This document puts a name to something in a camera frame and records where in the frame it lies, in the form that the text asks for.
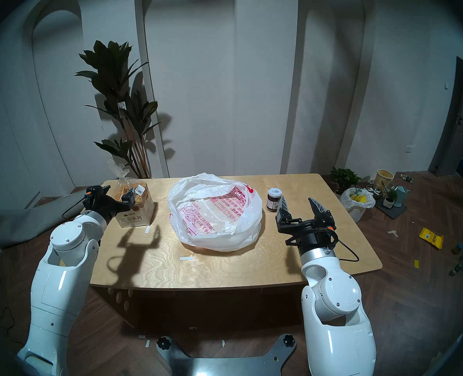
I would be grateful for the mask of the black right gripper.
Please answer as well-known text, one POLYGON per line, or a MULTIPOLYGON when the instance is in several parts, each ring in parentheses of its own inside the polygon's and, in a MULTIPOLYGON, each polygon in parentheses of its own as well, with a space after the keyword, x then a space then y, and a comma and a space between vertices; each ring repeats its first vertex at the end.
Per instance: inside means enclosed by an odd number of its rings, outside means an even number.
POLYGON ((287 246, 298 248, 300 255, 321 249, 326 255, 332 253, 338 243, 336 225, 331 212, 314 198, 308 198, 314 214, 313 220, 293 219, 282 196, 277 207, 277 229, 281 234, 291 237, 285 241, 287 246))

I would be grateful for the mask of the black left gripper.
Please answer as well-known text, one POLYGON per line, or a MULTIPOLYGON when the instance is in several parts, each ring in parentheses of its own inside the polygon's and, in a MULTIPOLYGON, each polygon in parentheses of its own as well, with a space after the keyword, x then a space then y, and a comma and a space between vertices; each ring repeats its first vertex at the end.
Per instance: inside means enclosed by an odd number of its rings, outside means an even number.
POLYGON ((109 223, 118 213, 130 211, 136 202, 134 188, 126 191, 121 196, 121 201, 117 201, 107 194, 110 188, 110 185, 94 185, 93 189, 86 189, 84 194, 84 209, 98 213, 106 223, 109 223))

